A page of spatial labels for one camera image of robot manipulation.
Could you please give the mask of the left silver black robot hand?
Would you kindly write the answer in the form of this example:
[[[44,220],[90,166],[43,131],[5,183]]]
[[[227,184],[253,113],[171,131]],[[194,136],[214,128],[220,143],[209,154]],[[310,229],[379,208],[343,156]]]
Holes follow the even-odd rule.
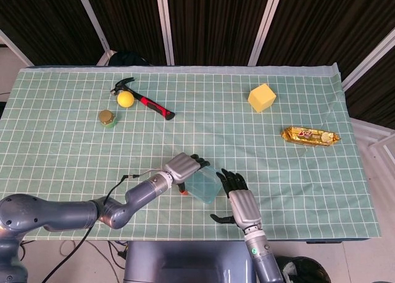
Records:
[[[209,161],[197,154],[188,155],[182,152],[168,161],[162,169],[172,176],[172,184],[176,184],[179,192],[184,194],[187,192],[185,181],[195,172],[209,165]]]

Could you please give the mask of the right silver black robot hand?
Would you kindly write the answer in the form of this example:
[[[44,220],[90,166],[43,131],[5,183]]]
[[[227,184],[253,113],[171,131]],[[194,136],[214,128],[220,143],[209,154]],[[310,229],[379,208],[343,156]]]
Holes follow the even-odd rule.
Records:
[[[235,224],[245,234],[262,230],[262,217],[258,204],[244,178],[239,173],[227,171],[224,168],[221,172],[216,172],[216,175],[230,202],[232,215],[218,217],[210,214],[210,217],[218,224]]]

